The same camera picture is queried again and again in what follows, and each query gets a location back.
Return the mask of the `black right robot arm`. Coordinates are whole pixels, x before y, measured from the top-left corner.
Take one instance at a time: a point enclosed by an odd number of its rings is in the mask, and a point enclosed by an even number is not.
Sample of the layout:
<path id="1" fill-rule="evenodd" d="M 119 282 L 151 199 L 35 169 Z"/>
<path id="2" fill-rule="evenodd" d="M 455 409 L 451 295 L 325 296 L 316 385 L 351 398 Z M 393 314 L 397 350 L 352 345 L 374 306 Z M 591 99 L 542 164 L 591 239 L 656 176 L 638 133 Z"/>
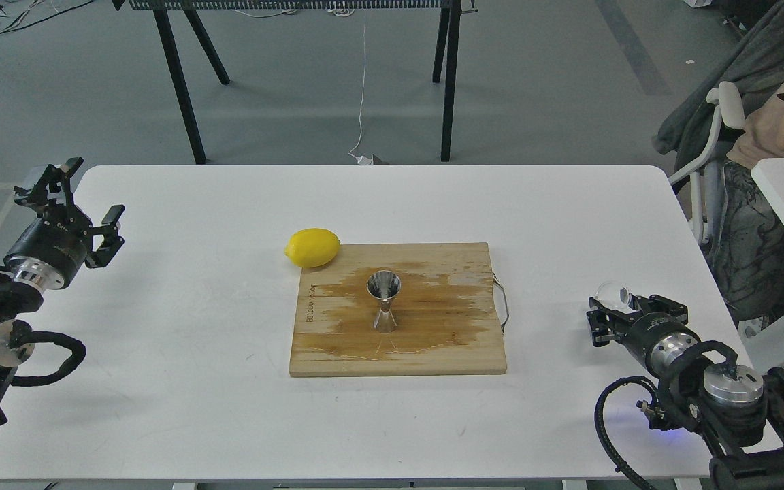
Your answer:
<path id="1" fill-rule="evenodd" d="M 760 374 L 741 365 L 733 348 L 692 331 L 687 307 L 666 297 L 622 289 L 615 305 L 598 297 L 589 304 L 592 344 L 618 342 L 648 372 L 612 382 L 596 402 L 598 440 L 617 472 L 651 488 L 613 446 L 604 422 L 610 394 L 638 385 L 650 394 L 637 407 L 651 430 L 685 429 L 703 439 L 715 488 L 784 489 L 784 369 Z"/>

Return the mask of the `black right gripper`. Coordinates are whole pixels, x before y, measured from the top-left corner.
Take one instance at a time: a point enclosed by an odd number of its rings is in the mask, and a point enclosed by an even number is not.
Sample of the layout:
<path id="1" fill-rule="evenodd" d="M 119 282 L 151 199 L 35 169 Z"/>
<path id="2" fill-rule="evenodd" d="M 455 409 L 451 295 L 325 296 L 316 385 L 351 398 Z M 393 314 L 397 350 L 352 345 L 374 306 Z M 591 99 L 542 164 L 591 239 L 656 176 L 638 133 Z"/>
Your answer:
<path id="1" fill-rule="evenodd" d="M 630 305 L 644 313 L 631 328 L 631 313 L 610 309 L 597 297 L 589 298 L 586 319 L 594 347 L 620 342 L 650 375 L 660 378 L 688 348 L 701 342 L 682 323 L 689 320 L 687 305 L 661 295 L 635 295 Z"/>

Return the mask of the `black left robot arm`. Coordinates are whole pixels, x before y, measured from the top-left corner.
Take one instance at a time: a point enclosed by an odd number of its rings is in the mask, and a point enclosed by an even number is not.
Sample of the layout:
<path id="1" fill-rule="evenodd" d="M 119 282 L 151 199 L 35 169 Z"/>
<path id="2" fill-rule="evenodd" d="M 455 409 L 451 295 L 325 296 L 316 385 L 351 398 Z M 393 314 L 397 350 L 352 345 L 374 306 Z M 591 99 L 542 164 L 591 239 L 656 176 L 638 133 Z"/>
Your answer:
<path id="1" fill-rule="evenodd" d="M 35 331 L 19 314 L 39 310 L 44 292 L 68 287 L 81 267 L 107 266 L 124 244 L 119 219 L 125 206 L 109 208 L 96 226 L 75 204 L 71 180 L 82 164 L 74 157 L 62 165 L 36 167 L 31 185 L 14 188 L 15 204 L 37 216 L 0 265 L 0 426 L 7 422 L 1 402 L 10 387 L 51 385 L 74 372 L 86 354 L 78 339 Z M 44 342 L 66 348 L 68 358 L 52 374 L 19 376 L 18 367 Z"/>

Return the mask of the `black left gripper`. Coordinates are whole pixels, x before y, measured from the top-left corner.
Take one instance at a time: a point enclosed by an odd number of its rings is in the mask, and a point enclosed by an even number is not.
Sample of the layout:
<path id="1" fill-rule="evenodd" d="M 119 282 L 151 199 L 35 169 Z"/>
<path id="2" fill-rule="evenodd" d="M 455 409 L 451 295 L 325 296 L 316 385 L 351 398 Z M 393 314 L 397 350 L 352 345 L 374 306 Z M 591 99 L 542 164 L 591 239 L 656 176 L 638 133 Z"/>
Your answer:
<path id="1" fill-rule="evenodd" d="M 30 208 L 38 217 L 4 257 L 4 266 L 16 281 L 38 291 L 64 289 L 83 263 L 88 269 L 103 269 L 125 244 L 119 235 L 119 221 L 127 209 L 122 204 L 109 208 L 100 226 L 91 227 L 87 235 L 68 230 L 84 226 L 84 213 L 75 204 L 71 189 L 71 178 L 83 163 L 82 157 L 74 157 L 62 165 L 38 165 L 23 187 L 13 188 L 15 204 Z M 90 237 L 96 236 L 102 242 L 90 251 Z"/>

